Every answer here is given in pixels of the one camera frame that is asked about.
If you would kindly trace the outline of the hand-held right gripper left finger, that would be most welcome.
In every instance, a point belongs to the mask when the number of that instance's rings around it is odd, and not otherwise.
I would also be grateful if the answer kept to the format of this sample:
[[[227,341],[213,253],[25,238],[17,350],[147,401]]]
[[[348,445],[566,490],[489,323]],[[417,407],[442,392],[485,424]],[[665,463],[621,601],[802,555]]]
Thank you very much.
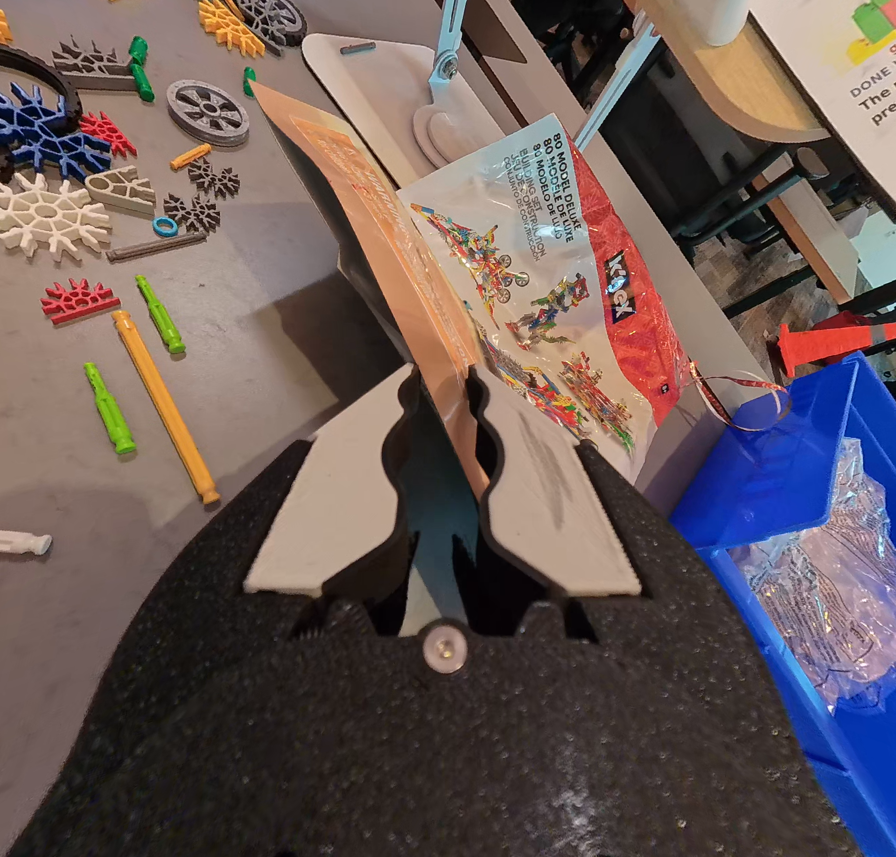
[[[390,597],[409,573],[399,470],[420,372],[406,364],[323,425],[244,581],[248,594]]]

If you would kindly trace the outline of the long yellow toy rod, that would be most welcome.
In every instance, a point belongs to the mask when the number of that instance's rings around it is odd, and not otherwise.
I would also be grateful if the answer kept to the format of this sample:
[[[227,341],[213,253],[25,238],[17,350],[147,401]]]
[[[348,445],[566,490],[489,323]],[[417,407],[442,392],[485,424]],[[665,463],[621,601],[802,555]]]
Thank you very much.
[[[204,505],[218,503],[220,495],[217,485],[131,315],[119,309],[113,311],[111,317],[197,495]]]

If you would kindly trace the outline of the blue plastic bin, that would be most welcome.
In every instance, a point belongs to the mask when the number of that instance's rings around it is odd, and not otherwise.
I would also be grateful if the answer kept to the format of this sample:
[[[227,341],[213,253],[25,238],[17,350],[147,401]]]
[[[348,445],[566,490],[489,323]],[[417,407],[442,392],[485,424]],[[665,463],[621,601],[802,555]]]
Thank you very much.
[[[895,403],[860,352],[790,386],[792,408],[775,425],[774,395],[745,403],[671,515],[722,584],[766,659],[800,746],[866,855],[895,854],[894,691],[857,706],[823,706],[731,552],[829,520],[837,447],[861,441],[894,521]]]

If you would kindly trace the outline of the lime green rod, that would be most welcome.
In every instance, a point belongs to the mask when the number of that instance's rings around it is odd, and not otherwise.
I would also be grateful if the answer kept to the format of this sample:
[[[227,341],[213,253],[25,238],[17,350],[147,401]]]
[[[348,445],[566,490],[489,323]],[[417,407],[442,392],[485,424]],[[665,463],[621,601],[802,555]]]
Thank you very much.
[[[125,416],[122,414],[117,400],[106,386],[97,365],[92,362],[84,363],[84,373],[91,384],[94,403],[116,454],[121,456],[135,452],[137,447]]]
[[[150,312],[151,319],[169,354],[179,355],[186,352],[177,327],[171,319],[167,308],[160,301],[148,279],[144,275],[136,275],[135,282]]]

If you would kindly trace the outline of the crumpled clear plastic bag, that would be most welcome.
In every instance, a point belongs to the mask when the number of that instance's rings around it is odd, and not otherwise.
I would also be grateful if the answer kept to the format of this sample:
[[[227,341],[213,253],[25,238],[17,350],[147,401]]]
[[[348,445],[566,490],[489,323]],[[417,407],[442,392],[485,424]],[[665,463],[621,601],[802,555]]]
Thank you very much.
[[[858,438],[840,442],[826,523],[730,556],[828,712],[894,692],[895,549],[886,491]]]

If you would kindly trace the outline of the orange traffic cone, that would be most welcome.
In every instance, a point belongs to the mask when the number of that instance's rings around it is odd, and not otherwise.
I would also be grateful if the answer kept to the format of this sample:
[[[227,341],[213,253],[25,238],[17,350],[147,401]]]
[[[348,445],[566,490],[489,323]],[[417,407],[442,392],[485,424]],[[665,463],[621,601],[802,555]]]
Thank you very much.
[[[793,332],[786,324],[778,327],[778,351],[790,378],[800,365],[833,364],[853,352],[887,345],[894,339],[894,312],[871,318],[843,310],[805,332]]]

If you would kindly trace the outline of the dark grey snowflake connector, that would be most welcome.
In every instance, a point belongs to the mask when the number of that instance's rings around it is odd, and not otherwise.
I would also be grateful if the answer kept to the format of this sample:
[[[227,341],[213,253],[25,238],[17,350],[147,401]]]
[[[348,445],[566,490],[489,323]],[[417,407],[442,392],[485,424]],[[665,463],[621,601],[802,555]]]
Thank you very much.
[[[201,194],[193,196],[190,202],[168,194],[163,201],[164,214],[173,220],[179,229],[188,232],[213,233],[220,225],[218,204]]]
[[[211,162],[204,156],[193,160],[185,168],[188,179],[196,186],[197,191],[207,196],[214,195],[223,200],[239,194],[241,181],[230,167],[215,171]]]

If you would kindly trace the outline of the white fan connector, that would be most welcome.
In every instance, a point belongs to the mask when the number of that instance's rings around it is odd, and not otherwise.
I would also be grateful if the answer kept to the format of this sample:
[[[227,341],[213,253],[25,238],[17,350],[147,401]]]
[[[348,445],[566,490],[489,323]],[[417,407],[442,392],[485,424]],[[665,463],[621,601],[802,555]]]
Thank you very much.
[[[88,176],[84,188],[94,202],[147,216],[155,216],[157,196],[150,179],[136,166],[108,169]]]

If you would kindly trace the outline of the white snowflake connector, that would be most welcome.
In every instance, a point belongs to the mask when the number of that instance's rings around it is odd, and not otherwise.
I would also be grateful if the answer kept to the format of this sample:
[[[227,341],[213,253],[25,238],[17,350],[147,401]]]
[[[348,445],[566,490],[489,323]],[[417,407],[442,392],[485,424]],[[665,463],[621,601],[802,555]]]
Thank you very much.
[[[3,248],[19,250],[28,259],[43,249],[60,266],[64,256],[80,263],[80,246],[100,254],[110,245],[111,220],[87,190],[64,180],[52,191],[42,174],[33,181],[20,173],[14,178],[16,187],[1,186]]]

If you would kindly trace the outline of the white document stand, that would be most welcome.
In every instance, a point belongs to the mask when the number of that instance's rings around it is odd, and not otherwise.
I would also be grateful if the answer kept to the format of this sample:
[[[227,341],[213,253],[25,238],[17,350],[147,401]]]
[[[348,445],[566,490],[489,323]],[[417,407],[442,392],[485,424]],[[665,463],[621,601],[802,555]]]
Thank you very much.
[[[643,65],[651,47],[663,39],[675,52],[702,100],[720,119],[743,134],[773,143],[813,143],[830,137],[810,103],[755,26],[745,21],[725,45],[706,42],[677,0],[631,0],[644,12],[650,34],[636,34],[623,50],[599,98],[586,113],[559,74],[548,72],[539,44],[513,11],[509,0],[487,0],[524,53],[525,64],[482,57],[481,66],[521,126],[553,113],[575,136],[585,153],[601,123]],[[400,188],[445,164],[432,161],[420,146],[413,119],[421,113],[424,134],[432,112],[428,82],[437,55],[432,48],[409,42],[374,40],[367,53],[343,56],[346,44],[372,37],[310,34],[302,54],[341,112],[362,136],[378,162]]]

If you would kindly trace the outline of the blue snowflake connector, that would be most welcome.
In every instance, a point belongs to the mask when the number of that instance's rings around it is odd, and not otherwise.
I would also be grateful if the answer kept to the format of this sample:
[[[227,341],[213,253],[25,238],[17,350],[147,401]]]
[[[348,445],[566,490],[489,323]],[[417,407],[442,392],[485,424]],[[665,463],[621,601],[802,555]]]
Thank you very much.
[[[17,82],[11,81],[12,97],[1,95],[1,144],[39,142],[44,137],[61,137],[72,133],[68,107],[63,95],[57,96],[56,107],[48,107],[38,85],[28,93]]]
[[[2,144],[11,148],[16,168],[30,168],[37,174],[52,165],[62,179],[84,183],[88,176],[111,168],[107,142],[83,132],[62,135],[46,129],[14,129],[2,134]]]

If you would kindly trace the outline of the grey spoked wheel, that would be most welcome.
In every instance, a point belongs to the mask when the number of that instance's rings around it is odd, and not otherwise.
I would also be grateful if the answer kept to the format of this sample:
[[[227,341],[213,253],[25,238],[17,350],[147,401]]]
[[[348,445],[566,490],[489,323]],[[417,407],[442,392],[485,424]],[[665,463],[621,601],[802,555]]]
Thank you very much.
[[[308,24],[291,0],[232,0],[244,17],[245,25],[272,53],[297,48],[308,33]]]

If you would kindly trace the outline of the black toy tire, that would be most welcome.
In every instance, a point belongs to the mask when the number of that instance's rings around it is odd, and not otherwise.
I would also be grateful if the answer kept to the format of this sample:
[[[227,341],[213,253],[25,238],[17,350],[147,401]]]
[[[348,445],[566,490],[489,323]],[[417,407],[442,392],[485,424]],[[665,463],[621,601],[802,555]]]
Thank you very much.
[[[77,90],[54,67],[50,67],[41,58],[31,56],[27,52],[15,48],[3,46],[1,48],[2,67],[11,68],[27,74],[41,83],[47,84],[58,95],[63,95],[68,107],[67,116],[71,120],[72,133],[83,132],[80,128],[80,118],[83,114],[83,104]],[[2,182],[8,183],[12,179],[14,160],[11,148],[2,145]]]

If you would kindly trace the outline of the white instruction sheet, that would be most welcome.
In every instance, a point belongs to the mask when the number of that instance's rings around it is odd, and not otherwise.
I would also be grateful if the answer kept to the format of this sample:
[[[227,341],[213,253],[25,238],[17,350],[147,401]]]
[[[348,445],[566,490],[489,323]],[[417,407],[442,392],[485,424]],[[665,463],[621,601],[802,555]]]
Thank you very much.
[[[751,0],[750,11],[894,219],[895,0]]]

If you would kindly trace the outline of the black metal frame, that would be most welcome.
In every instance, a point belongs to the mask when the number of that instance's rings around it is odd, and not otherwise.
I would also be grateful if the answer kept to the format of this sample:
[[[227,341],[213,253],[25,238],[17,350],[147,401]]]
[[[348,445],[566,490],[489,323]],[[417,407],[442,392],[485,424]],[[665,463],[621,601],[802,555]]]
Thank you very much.
[[[619,60],[623,0],[511,0],[567,84],[584,101],[599,74]],[[698,246],[728,235],[752,257],[784,240],[808,255],[778,217],[802,186],[856,194],[860,178],[835,139],[773,143],[751,138],[713,114],[685,83],[685,68],[663,39],[601,123],[600,133],[690,263]]]

